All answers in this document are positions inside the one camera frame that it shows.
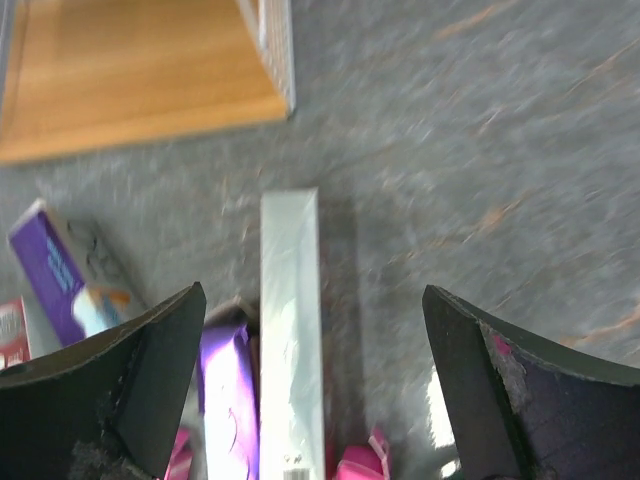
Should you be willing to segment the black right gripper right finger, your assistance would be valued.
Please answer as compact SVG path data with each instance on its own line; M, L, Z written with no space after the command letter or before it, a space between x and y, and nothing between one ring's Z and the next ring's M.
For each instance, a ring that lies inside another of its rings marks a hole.
M459 478L638 478L638 369L548 340L435 285L422 308Z

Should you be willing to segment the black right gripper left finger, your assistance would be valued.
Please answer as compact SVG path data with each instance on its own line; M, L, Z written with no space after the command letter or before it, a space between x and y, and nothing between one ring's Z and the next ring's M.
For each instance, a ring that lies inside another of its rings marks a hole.
M4 479L160 479L199 351L200 283L1 373Z

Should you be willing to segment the purple toothpaste box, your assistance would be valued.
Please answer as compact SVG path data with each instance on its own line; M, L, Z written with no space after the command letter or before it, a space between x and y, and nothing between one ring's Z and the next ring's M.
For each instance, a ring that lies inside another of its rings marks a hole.
M260 467L263 479L323 479L324 374L318 200L261 200Z
M141 315L147 305L97 223L38 199L8 242L63 347Z

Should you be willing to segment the red 3D toothpaste box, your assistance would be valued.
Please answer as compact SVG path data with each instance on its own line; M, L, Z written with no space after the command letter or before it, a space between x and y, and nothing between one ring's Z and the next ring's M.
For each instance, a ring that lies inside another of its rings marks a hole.
M24 302L21 298L0 307L0 368L2 370L31 360L26 329Z

